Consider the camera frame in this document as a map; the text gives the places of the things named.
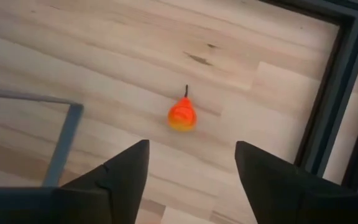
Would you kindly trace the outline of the small orange toy fruit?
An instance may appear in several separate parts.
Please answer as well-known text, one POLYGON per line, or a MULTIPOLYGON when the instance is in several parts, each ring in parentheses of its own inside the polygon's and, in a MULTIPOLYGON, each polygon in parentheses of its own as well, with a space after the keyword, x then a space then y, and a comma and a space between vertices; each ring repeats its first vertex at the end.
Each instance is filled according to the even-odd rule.
POLYGON ((194 130, 196 123, 196 111, 188 97, 188 85, 186 85, 184 96, 168 112, 168 124, 176 131, 188 132, 194 130))

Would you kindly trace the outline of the black aluminium table frame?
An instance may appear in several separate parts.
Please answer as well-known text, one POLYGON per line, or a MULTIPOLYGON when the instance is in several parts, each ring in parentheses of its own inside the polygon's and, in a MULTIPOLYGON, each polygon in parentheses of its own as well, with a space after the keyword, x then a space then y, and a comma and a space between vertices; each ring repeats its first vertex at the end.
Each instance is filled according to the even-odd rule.
POLYGON ((358 0, 259 1, 339 27, 295 158, 296 166, 322 177, 358 75, 358 0))

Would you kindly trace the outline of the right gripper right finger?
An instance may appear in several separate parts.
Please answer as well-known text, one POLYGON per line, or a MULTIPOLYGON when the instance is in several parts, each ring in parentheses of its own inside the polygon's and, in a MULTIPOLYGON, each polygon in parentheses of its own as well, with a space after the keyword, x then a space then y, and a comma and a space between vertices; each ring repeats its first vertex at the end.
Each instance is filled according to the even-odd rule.
POLYGON ((245 141, 235 161, 258 224, 358 224, 358 193, 245 141))

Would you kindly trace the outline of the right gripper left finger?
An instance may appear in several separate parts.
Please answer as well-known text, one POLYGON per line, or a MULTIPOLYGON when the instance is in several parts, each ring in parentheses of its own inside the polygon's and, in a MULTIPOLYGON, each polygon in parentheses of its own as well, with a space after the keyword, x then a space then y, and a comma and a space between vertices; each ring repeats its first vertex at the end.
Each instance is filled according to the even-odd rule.
POLYGON ((61 187, 0 187, 0 224, 135 224, 149 155, 143 139, 61 187))

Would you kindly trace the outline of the grey perforated metal shelf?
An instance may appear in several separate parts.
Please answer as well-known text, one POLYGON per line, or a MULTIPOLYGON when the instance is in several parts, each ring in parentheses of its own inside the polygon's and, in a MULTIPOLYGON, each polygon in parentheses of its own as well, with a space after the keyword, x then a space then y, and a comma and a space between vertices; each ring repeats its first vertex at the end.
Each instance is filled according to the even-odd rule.
POLYGON ((84 106, 81 103, 77 103, 68 99, 11 90, 0 90, 0 98, 69 105, 59 139, 55 146, 51 161, 48 165, 44 181, 42 182, 42 185, 45 187, 57 186, 58 181, 63 174, 63 170, 70 153, 71 145, 75 138, 76 130, 83 114, 84 106))

